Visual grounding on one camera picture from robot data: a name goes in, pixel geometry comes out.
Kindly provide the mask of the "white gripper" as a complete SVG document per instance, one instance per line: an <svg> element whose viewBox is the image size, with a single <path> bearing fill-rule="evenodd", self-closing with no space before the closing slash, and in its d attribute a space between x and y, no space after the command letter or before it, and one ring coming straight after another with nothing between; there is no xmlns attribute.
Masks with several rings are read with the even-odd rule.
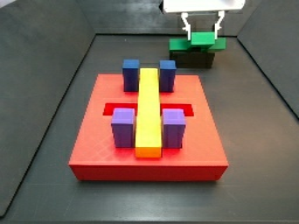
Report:
<svg viewBox="0 0 299 224"><path fill-rule="evenodd" d="M226 11L243 9L247 0L163 0L159 8L163 13L181 13L183 30L187 32L187 40L191 41L192 27L188 23L188 13L216 12L218 22L214 25L215 39L219 37L220 23L226 17Z"/></svg>

